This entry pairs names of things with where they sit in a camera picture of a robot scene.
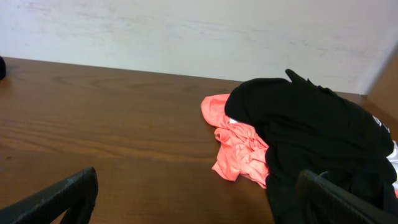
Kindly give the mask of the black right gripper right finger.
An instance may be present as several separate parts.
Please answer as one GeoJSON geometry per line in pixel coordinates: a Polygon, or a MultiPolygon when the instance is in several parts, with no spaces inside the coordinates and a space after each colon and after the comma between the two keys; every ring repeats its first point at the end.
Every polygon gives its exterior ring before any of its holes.
{"type": "Polygon", "coordinates": [[[309,170],[301,171],[296,194],[305,223],[397,224],[397,216],[378,209],[309,170]]]}

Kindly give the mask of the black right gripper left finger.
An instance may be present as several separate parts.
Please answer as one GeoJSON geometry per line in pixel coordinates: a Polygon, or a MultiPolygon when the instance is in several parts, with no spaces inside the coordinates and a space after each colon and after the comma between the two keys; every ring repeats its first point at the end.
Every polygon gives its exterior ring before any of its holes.
{"type": "Polygon", "coordinates": [[[1,209],[2,224],[61,223],[88,224],[98,195],[94,167],[83,169],[46,189],[1,209]]]}

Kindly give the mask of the black polo shirt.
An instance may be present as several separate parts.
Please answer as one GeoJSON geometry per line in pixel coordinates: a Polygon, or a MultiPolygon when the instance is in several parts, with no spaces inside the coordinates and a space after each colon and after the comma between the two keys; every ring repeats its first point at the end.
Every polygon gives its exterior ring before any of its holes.
{"type": "Polygon", "coordinates": [[[390,130],[356,103],[286,70],[287,79],[257,78],[236,87],[224,111],[254,127],[267,143],[267,193],[276,223],[303,223],[296,183],[303,170],[375,207],[397,214],[388,157],[390,130]]]}

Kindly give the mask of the white garment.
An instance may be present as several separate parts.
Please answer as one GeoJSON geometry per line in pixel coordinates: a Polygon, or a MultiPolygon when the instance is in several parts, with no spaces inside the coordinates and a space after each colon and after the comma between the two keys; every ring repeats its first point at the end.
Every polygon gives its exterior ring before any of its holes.
{"type": "Polygon", "coordinates": [[[398,168],[397,168],[397,143],[392,140],[391,145],[388,148],[388,155],[387,160],[391,163],[396,176],[398,175],[398,168]]]}

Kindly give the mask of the coral pink garment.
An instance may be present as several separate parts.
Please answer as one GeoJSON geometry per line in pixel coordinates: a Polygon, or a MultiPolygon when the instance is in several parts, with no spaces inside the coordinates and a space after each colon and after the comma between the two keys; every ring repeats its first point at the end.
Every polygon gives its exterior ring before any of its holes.
{"type": "Polygon", "coordinates": [[[228,181],[241,175],[266,188],[269,168],[265,159],[269,146],[258,136],[254,127],[226,115],[228,94],[207,96],[201,103],[204,120],[215,127],[215,139],[220,149],[212,169],[228,181]]]}

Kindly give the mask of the black velvet buttoned garment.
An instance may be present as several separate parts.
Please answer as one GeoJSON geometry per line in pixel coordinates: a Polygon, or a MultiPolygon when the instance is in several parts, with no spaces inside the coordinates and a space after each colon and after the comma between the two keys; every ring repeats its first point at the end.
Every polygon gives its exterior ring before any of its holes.
{"type": "Polygon", "coordinates": [[[0,57],[0,80],[3,80],[6,77],[7,69],[6,63],[2,57],[0,57]]]}

